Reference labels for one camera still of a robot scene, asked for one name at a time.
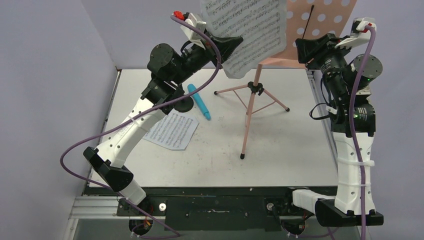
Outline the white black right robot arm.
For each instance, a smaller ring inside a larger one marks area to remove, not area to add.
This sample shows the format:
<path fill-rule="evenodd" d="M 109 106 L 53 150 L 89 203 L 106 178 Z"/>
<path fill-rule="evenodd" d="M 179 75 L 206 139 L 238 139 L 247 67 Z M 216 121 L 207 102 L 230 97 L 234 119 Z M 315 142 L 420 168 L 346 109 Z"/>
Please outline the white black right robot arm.
<path fill-rule="evenodd" d="M 381 226 L 371 191 L 371 149 L 376 132 L 376 112 L 369 102 L 370 83 L 381 75 L 383 65 L 373 56 L 360 54 L 345 60 L 349 47 L 338 47 L 342 38 L 328 33 L 317 39 L 295 41 L 298 62 L 319 70 L 327 93 L 330 130 L 336 146 L 338 183 L 336 196 L 295 190 L 283 199 L 290 215 L 302 208 L 312 212 L 323 227 Z"/>

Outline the aluminium mounting rail frame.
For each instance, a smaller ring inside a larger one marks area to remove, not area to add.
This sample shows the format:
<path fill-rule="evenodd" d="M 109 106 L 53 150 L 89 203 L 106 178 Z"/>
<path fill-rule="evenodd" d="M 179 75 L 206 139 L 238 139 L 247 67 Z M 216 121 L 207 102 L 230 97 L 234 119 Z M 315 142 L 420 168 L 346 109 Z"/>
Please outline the aluminium mounting rail frame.
<path fill-rule="evenodd" d="M 127 220 L 131 236 L 148 239 L 152 227 L 177 237 L 183 231 L 280 231 L 299 225 L 302 210 L 286 212 L 281 198 L 261 196 L 152 196 L 144 211 L 119 197 L 79 197 L 74 220 Z"/>

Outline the sheet music page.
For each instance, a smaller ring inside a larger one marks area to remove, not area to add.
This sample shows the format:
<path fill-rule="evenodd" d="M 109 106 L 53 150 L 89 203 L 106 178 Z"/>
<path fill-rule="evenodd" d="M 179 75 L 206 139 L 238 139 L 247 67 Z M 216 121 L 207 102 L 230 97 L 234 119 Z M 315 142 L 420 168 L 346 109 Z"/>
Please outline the sheet music page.
<path fill-rule="evenodd" d="M 230 79 L 243 78 L 287 46 L 285 0 L 202 0 L 200 11 L 213 36 L 243 38 L 222 65 Z"/>
<path fill-rule="evenodd" d="M 198 125 L 199 121 L 193 115 L 172 110 L 158 121 L 143 139 L 168 150 L 183 151 Z"/>

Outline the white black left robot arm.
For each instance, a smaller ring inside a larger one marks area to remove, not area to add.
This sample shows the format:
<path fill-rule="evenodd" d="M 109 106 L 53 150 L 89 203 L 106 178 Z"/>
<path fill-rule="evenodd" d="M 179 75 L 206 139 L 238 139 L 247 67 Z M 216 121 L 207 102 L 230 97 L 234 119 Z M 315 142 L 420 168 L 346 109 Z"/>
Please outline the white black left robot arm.
<path fill-rule="evenodd" d="M 181 53 L 167 43 L 156 45 L 147 64 L 151 80 L 131 112 L 113 136 L 84 150 L 83 156 L 91 167 L 114 192 L 130 202 L 129 208 L 136 215 L 149 210 L 149 201 L 125 166 L 128 156 L 144 135 L 172 110 L 184 113 L 192 109 L 194 103 L 187 100 L 183 82 L 209 62 L 215 66 L 225 62 L 243 40 L 241 36 L 209 36 L 208 40 L 201 40 L 201 45 L 194 44 Z"/>

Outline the blue toy microphone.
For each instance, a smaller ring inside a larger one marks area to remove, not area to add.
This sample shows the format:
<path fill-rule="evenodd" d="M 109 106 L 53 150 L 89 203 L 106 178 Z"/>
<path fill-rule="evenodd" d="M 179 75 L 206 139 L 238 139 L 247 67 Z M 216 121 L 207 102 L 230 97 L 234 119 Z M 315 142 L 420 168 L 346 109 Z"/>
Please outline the blue toy microphone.
<path fill-rule="evenodd" d="M 187 85 L 187 89 L 190 93 L 194 92 L 197 90 L 197 88 L 193 85 L 193 84 L 188 84 Z M 211 114 L 207 108 L 207 106 L 205 105 L 203 99 L 201 98 L 201 96 L 198 93 L 195 93 L 192 95 L 195 103 L 197 104 L 199 110 L 201 111 L 202 115 L 208 120 L 211 120 Z"/>

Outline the black microphone desk stand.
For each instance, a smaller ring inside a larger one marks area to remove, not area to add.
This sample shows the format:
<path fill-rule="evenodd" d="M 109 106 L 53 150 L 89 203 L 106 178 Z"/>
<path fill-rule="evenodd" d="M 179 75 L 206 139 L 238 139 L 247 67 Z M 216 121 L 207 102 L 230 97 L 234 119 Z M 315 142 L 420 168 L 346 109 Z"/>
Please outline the black microphone desk stand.
<path fill-rule="evenodd" d="M 184 98 L 174 104 L 174 109 L 179 113 L 187 113 L 194 107 L 194 101 L 191 97 Z"/>

